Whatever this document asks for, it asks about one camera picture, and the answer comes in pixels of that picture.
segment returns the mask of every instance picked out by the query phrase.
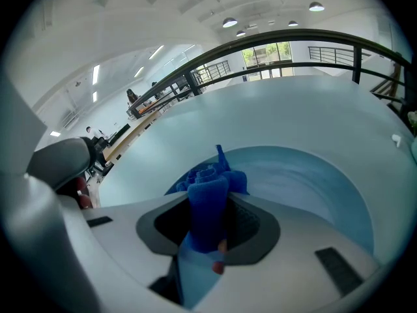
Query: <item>wooden desk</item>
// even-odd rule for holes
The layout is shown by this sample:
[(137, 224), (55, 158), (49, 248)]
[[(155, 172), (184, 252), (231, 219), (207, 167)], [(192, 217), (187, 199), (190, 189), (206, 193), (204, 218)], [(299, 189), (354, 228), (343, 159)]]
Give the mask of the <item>wooden desk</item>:
[(103, 150), (104, 158), (107, 161), (115, 162), (116, 157), (120, 152), (124, 151), (130, 142), (139, 135), (139, 133), (145, 129), (145, 127), (152, 123), (152, 121), (158, 118), (160, 115), (159, 111), (152, 112), (144, 117), (137, 119), (136, 121), (129, 123), (131, 127), (111, 146), (106, 147)]

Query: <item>table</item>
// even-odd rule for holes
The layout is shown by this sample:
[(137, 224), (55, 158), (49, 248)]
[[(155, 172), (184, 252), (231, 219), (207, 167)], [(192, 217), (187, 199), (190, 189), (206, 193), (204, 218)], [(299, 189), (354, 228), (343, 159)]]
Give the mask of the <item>table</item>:
[[(402, 137), (396, 148), (392, 134)], [(245, 82), (181, 101), (125, 152), (100, 185), (103, 207), (163, 196), (190, 168), (224, 151), (298, 149), (342, 171), (366, 202), (374, 256), (392, 261), (414, 226), (412, 134), (351, 80), (297, 76)]]
[(128, 147), (128, 144), (159, 116), (160, 113), (156, 111), (129, 123), (130, 128), (111, 147), (103, 150), (104, 158), (113, 163), (117, 161), (117, 156)]

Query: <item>ceiling light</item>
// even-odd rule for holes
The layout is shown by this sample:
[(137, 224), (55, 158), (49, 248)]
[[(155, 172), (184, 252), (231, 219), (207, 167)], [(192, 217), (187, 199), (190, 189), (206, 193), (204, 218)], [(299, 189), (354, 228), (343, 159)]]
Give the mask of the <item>ceiling light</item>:
[(310, 3), (310, 7), (309, 9), (312, 12), (321, 12), (322, 10), (324, 10), (324, 6), (321, 3), (318, 3), (316, 1)]
[(225, 18), (223, 21), (223, 28), (231, 27), (232, 25), (235, 25), (237, 21), (234, 18)]
[(93, 69), (93, 85), (98, 81), (98, 70), (100, 70), (100, 65), (95, 66)]
[(135, 78), (139, 75), (139, 73), (143, 70), (143, 67), (144, 66), (142, 66), (137, 72), (136, 72), (136, 74), (135, 74)]
[(191, 49), (193, 46), (195, 46), (195, 44), (193, 44), (189, 48), (185, 49), (184, 52), (187, 51), (187, 50), (189, 50), (189, 49)]
[(152, 53), (152, 55), (149, 57), (149, 59), (152, 59), (153, 57), (155, 57), (155, 55), (159, 52), (159, 50), (161, 50), (164, 46), (161, 45), (159, 48), (156, 49), (156, 51), (154, 53)]

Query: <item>ceiling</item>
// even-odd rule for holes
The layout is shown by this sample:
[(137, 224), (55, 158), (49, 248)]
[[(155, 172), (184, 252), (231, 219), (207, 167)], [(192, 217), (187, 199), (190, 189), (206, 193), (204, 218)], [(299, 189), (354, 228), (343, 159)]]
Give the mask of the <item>ceiling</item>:
[[(312, 1), (320, 1), (326, 10), (311, 13)], [(106, 85), (100, 98), (106, 98), (131, 83), (140, 66), (149, 70), (156, 62), (149, 61), (149, 55), (161, 44), (169, 49), (195, 43), (209, 49), (235, 39), (236, 32), (249, 24), (257, 24), (249, 35), (287, 28), (291, 20), (309, 27), (320, 19), (378, 4), (377, 0), (38, 0), (20, 24), (5, 67), (36, 112), (48, 117), (52, 106), (57, 112), (62, 108), (64, 119), (91, 103), (95, 65), (100, 64), (100, 85)], [(224, 29), (223, 19), (229, 16), (238, 25)], [(44, 121), (56, 121), (57, 115)]]

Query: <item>black metal railing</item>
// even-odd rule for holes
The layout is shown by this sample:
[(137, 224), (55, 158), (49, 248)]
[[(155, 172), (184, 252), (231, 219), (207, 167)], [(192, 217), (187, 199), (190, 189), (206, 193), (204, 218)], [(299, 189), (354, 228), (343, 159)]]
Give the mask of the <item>black metal railing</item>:
[[(269, 31), (267, 33), (259, 33), (252, 36), (247, 36), (244, 38), (240, 38), (237, 40), (234, 40), (232, 42), (223, 44), (218, 46), (217, 48), (214, 48), (208, 52), (203, 53), (199, 57), (196, 57), (192, 59), (191, 61), (188, 61), (187, 63), (183, 64), (181, 67), (176, 69), (174, 72), (172, 72), (170, 75), (166, 76), (164, 79), (159, 81), (156, 85), (154, 85), (152, 88), (150, 88), (145, 94), (142, 95), (141, 98), (139, 98), (137, 101), (135, 101), (131, 107), (129, 108), (130, 112), (135, 115), (135, 117), (141, 117), (142, 115), (145, 115), (146, 113), (149, 113), (153, 110), (158, 109), (159, 107), (162, 107), (166, 105), (167, 103), (171, 102), (175, 99), (181, 99), (184, 98), (191, 93), (194, 96), (200, 95), (201, 91), (200, 89), (203, 87), (206, 87), (208, 85), (211, 85), (216, 82), (220, 82), (223, 80), (236, 78), (237, 76), (243, 76), (245, 74), (248, 74), (247, 70), (242, 70), (235, 73), (230, 73), (225, 76), (221, 76), (219, 78), (216, 78), (211, 81), (198, 83), (194, 76), (192, 75), (192, 72), (196, 70), (198, 67), (210, 63), (213, 60), (219, 59), (221, 57), (224, 57), (226, 55), (229, 55), (234, 52), (241, 51), (246, 48), (251, 48), (255, 46), (260, 46), (264, 44), (270, 44), (273, 42), (286, 42), (286, 41), (302, 41), (302, 40), (316, 40), (321, 42), (333, 42), (338, 44), (344, 44), (344, 45), (350, 45), (353, 47), (353, 63), (352, 66), (342, 64), (342, 63), (325, 63), (325, 62), (300, 62), (300, 63), (294, 63), (294, 62), (285, 62), (280, 61), (274, 64), (265, 65), (265, 66), (259, 66), (255, 68), (251, 68), (250, 72), (260, 72), (262, 70), (271, 70), (273, 68), (287, 68), (287, 67), (331, 67), (331, 68), (341, 68), (345, 70), (351, 70), (352, 71), (352, 81), (359, 83), (360, 81), (360, 75), (361, 73), (370, 74), (373, 76), (377, 76), (386, 80), (390, 80), (398, 85), (403, 85), (405, 87), (405, 98), (407, 99), (416, 99), (413, 102), (407, 102), (404, 99), (400, 98), (394, 98), (394, 97), (387, 97), (385, 95), (380, 95), (374, 93), (376, 97), (379, 98), (387, 98), (394, 102), (400, 102), (402, 103), (402, 111), (399, 112), (400, 118), (402, 120), (407, 119), (407, 115), (404, 115), (404, 112), (412, 108), (413, 110), (417, 107), (417, 97), (415, 95), (411, 95), (411, 93), (414, 94), (416, 92), (414, 85), (416, 82), (414, 79), (412, 80), (411, 77), (414, 78), (414, 70), (412, 65), (406, 61), (404, 58), (402, 58), (401, 55), (398, 53), (393, 52), (392, 50), (389, 50), (385, 48), (384, 46), (381, 46), (380, 44), (374, 43), (370, 40), (366, 40), (360, 37), (348, 35), (345, 33), (338, 33), (336, 31), (326, 31), (326, 30), (319, 30), (319, 29), (286, 29), (286, 30), (279, 30), (279, 31)], [(379, 54), (381, 56), (384, 56), (395, 63), (400, 64), (403, 67), (403, 72), (405, 75), (405, 82), (401, 82), (395, 78), (392, 78), (390, 76), (386, 76), (384, 74), (375, 72), (373, 70), (368, 70), (365, 68), (362, 68), (362, 50), (367, 50), (369, 52), (373, 52), (376, 54)], [(162, 98), (156, 103), (154, 103), (152, 106), (149, 106), (145, 108), (144, 110), (139, 113), (136, 108), (144, 103), (144, 101), (150, 99), (150, 97), (153, 97), (156, 93), (159, 93), (160, 91), (163, 91), (165, 88), (171, 86), (175, 80), (177, 80), (179, 77), (183, 77), (186, 80), (186, 85), (182, 88), (180, 93), (177, 93), (175, 96), (165, 99)]]
[(202, 85), (205, 82), (209, 82), (222, 76), (225, 76), (230, 72), (229, 63), (227, 60), (221, 61), (207, 67), (200, 68), (196, 71), (191, 72), (196, 84)]
[[(328, 46), (309, 46), (308, 50), (311, 60), (317, 60), (322, 63), (343, 64), (353, 66), (353, 50), (330, 48)], [(362, 60), (369, 56), (369, 53), (361, 53)]]

